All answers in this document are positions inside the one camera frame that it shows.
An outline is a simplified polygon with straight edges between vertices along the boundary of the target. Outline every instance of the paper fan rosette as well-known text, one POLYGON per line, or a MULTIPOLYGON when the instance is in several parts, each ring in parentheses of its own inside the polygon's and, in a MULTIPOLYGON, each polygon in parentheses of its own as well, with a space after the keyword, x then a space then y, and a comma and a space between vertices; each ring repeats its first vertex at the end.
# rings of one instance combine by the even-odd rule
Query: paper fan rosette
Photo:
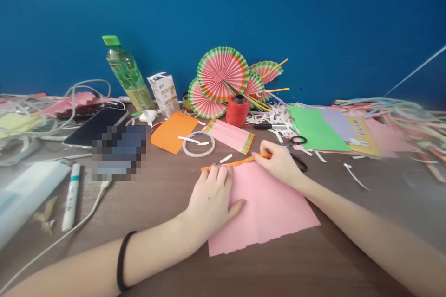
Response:
POLYGON ((260 75, 254 71, 249 71, 248 84, 246 85, 245 92, 246 95, 253 97, 260 102, 266 102, 271 97, 265 90, 265 84, 263 83, 260 75))
POLYGON ((236 49, 221 46, 201 58, 197 78, 202 92, 211 101, 227 102, 233 94, 225 82, 243 93, 249 78, 248 65, 236 49))
POLYGON ((269 71, 271 71, 273 68, 275 68, 278 65, 276 62, 272 61, 262 61, 258 62, 256 64, 253 64, 249 69, 251 71, 257 72, 260 77, 262 78, 262 81, 264 84, 273 81, 275 77, 282 74, 283 68, 279 66, 274 71, 272 71, 270 74, 268 74, 266 77, 263 77, 265 74, 267 74, 269 71))
POLYGON ((188 99, 191 108, 202 118, 219 118, 226 112, 224 104, 211 101, 203 94, 197 78, 189 85, 188 99))

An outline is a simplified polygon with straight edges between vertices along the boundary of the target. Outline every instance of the green tea bottle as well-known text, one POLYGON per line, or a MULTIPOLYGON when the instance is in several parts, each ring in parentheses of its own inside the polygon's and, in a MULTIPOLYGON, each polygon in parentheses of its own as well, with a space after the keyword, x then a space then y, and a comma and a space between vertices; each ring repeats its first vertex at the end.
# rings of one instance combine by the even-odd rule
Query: green tea bottle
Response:
POLYGON ((121 43, 116 36, 106 35, 102 36, 102 39, 105 45, 110 48, 107 53, 108 64, 136 110, 142 113, 144 110, 155 109, 155 103, 133 56, 121 48, 121 43))

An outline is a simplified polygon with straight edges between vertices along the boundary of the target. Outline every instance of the bottle label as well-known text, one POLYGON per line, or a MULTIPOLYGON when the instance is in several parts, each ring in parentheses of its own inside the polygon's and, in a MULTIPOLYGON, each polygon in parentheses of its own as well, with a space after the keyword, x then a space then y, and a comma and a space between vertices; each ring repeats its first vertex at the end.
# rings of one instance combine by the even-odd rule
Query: bottle label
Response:
POLYGON ((141 86, 145 86, 144 79, 141 76, 141 72, 139 72, 136 63, 135 68, 132 68, 131 70, 129 70, 125 63, 120 61, 110 64, 110 67, 125 90, 134 90, 141 86))
POLYGON ((144 110, 155 109, 155 104, 150 96, 147 86, 135 90, 125 90, 131 103, 135 106, 137 112, 142 113, 144 110))

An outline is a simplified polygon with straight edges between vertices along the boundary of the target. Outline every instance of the left hand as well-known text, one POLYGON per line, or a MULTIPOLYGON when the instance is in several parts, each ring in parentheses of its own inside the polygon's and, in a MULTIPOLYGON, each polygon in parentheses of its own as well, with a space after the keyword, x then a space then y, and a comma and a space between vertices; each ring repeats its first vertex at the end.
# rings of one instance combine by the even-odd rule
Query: left hand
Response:
POLYGON ((189 206, 184 215, 194 233, 204 244, 228 221, 238 215, 246 200, 238 200, 229 207, 234 170, 231 165, 213 164, 204 170, 195 184, 189 206))

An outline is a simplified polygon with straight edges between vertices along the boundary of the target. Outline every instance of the phone screen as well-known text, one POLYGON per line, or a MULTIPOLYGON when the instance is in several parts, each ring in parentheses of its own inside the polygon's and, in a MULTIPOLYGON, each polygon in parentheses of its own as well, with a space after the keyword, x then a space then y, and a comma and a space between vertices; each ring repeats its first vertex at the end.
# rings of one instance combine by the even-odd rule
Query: phone screen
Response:
POLYGON ((63 143, 91 147, 93 140, 100 139, 102 134, 107 132, 108 126, 120 124, 128 114, 129 112, 126 110, 104 108, 69 135, 63 143))

